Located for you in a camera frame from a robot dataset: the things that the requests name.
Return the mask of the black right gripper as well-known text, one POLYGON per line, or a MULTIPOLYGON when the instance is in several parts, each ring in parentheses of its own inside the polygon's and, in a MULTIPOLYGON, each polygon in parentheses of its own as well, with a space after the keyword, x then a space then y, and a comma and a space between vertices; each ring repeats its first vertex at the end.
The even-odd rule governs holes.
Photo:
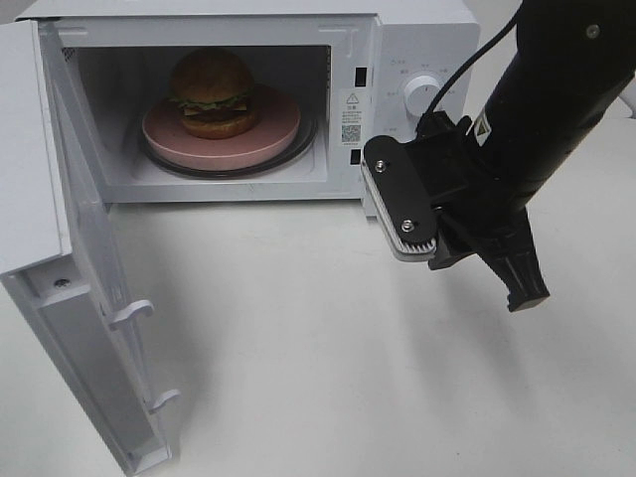
POLYGON ((506 285, 510 312, 549 298, 526 210, 534 192, 479 162, 471 119, 455 123, 443 111, 425 114, 406 150, 445 246, 429 267, 448 268, 476 254, 506 285))

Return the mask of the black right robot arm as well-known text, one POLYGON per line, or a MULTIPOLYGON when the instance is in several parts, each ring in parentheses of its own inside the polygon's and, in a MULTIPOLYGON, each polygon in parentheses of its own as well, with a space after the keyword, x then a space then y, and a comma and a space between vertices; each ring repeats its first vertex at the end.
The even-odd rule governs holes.
POLYGON ((406 149, 444 246, 430 268, 476 254, 518 311, 549 295, 527 204, 633 80, 635 5, 525 1, 508 27, 517 52, 480 114, 427 113, 406 149))

